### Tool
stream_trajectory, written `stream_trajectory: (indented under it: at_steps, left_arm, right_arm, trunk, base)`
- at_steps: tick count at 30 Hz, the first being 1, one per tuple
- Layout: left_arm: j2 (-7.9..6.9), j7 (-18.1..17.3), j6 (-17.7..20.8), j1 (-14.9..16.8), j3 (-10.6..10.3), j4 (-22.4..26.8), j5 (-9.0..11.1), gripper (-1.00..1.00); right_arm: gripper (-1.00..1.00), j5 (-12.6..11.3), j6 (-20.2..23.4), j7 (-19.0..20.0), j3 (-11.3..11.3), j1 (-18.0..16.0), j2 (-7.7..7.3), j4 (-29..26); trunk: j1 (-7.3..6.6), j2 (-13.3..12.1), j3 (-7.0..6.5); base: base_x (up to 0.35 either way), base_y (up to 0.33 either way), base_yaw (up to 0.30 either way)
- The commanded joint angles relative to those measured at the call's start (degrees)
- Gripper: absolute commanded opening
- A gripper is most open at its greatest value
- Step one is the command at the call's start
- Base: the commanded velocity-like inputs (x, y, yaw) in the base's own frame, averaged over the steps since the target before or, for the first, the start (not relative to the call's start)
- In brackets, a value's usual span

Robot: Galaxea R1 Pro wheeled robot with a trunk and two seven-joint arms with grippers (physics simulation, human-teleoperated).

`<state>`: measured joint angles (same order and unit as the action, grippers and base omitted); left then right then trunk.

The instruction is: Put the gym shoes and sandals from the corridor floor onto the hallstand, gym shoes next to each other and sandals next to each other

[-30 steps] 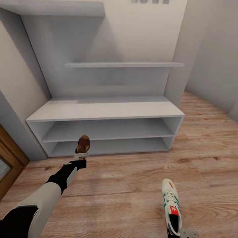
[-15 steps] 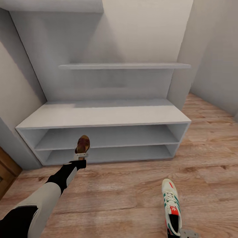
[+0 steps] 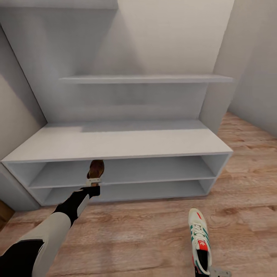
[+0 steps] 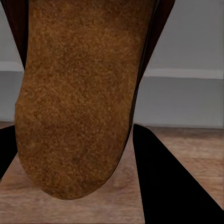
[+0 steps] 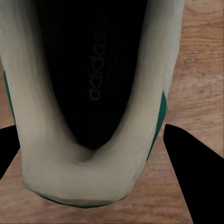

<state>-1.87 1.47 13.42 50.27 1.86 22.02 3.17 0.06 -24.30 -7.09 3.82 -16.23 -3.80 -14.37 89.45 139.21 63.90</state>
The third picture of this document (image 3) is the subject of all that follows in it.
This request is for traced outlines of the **sandal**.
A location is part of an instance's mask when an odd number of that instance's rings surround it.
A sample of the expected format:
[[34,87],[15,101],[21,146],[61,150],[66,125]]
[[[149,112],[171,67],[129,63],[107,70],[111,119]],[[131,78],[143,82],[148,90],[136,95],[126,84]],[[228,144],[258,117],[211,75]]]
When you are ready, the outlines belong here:
[[[90,164],[90,171],[87,173],[87,179],[100,178],[104,172],[103,160],[93,160]],[[92,184],[98,186],[98,184]]]

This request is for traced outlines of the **gym shoe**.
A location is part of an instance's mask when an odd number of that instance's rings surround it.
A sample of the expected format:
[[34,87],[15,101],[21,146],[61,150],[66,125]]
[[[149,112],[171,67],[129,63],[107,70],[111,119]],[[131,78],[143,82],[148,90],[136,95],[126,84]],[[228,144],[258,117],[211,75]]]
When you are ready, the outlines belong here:
[[191,230],[193,264],[200,274],[210,275],[208,267],[212,266],[212,257],[206,221],[197,208],[190,209],[188,221]]

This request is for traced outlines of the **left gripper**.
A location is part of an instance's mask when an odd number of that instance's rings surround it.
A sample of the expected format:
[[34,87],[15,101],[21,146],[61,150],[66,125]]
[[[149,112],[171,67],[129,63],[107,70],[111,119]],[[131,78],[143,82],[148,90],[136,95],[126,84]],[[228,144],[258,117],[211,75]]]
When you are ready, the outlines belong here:
[[[99,196],[100,195],[100,186],[94,186],[94,187],[83,187],[81,189],[89,189],[91,192],[91,197],[92,196]],[[91,198],[90,197],[90,198]]]

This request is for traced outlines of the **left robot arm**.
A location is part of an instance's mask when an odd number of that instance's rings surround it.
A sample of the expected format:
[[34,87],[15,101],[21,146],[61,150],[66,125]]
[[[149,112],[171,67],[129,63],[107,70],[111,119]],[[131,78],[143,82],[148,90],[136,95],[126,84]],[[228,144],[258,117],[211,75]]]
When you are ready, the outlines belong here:
[[92,196],[100,195],[102,178],[87,179],[41,224],[20,237],[0,257],[0,277],[45,277],[74,220]]

